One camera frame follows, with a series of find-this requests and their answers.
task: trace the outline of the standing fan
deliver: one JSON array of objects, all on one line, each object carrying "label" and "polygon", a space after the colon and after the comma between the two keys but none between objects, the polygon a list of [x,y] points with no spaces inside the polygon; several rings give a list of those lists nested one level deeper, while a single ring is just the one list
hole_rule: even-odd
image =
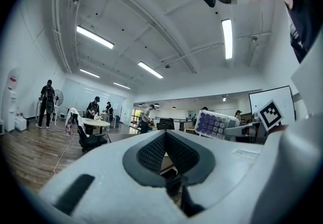
[{"label": "standing fan", "polygon": [[62,92],[58,89],[55,90],[55,105],[60,106],[63,103],[64,96]]}]

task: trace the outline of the round table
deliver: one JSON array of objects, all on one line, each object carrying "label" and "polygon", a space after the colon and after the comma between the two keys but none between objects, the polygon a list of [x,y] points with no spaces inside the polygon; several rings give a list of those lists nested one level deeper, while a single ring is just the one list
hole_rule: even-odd
[{"label": "round table", "polygon": [[103,127],[110,126],[110,123],[102,120],[93,120],[90,118],[82,118],[83,124],[100,127],[100,133],[102,133]]}]

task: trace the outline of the whiteboard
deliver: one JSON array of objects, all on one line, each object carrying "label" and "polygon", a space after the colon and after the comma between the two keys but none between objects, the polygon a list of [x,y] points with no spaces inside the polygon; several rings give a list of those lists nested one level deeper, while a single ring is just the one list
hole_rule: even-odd
[{"label": "whiteboard", "polygon": [[295,122],[294,102],[289,86],[249,94],[251,113],[258,112],[272,99],[281,111],[284,119],[282,125]]}]

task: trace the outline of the black mesh panel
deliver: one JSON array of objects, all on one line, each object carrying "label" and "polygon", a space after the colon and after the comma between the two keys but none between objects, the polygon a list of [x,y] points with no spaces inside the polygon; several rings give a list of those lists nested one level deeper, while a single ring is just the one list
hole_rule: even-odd
[{"label": "black mesh panel", "polygon": [[160,136],[146,146],[142,147],[138,151],[137,159],[142,166],[159,175],[164,155],[165,135]]},{"label": "black mesh panel", "polygon": [[166,138],[166,151],[180,174],[190,170],[199,161],[196,150],[172,136]]}]

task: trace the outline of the fluorescent ceiling light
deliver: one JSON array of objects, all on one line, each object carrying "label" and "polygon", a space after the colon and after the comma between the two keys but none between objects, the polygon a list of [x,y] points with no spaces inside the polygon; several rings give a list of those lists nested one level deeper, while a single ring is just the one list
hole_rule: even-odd
[{"label": "fluorescent ceiling light", "polygon": [[124,87],[124,88],[126,88],[126,89],[131,89],[131,88],[129,88],[129,87],[127,87],[127,86],[124,86],[124,85],[121,85],[121,84],[119,84],[119,83],[117,83],[117,82],[114,82],[113,84],[116,84],[116,85],[118,85],[118,86]]},{"label": "fluorescent ceiling light", "polygon": [[232,25],[231,20],[222,21],[224,41],[226,44],[226,59],[232,58]]},{"label": "fluorescent ceiling light", "polygon": [[76,31],[83,34],[83,35],[85,35],[85,36],[87,36],[87,37],[89,37],[89,38],[91,38],[91,39],[93,39],[93,40],[95,40],[95,41],[97,41],[97,42],[99,42],[99,43],[101,43],[101,44],[103,44],[103,45],[105,45],[105,46],[107,46],[110,49],[112,49],[114,47],[114,44],[112,44],[111,42],[109,42],[109,41],[103,39],[102,37],[100,37],[100,36],[90,32],[90,31],[86,30],[85,28],[77,26]]},{"label": "fluorescent ceiling light", "polygon": [[97,77],[97,78],[100,78],[100,76],[99,76],[99,75],[95,75],[95,74],[93,74],[93,73],[91,73],[91,72],[87,72],[87,71],[85,71],[85,70],[83,70],[83,69],[80,69],[80,71],[81,71],[81,72],[83,72],[83,73],[87,73],[87,74],[89,74],[89,75],[95,76],[95,77]]},{"label": "fluorescent ceiling light", "polygon": [[154,74],[156,77],[162,79],[163,76],[160,75],[159,73],[155,72],[151,67],[149,67],[148,65],[144,64],[143,62],[138,63],[139,66],[141,66],[142,68],[144,68],[146,71],[149,71],[150,73]]}]

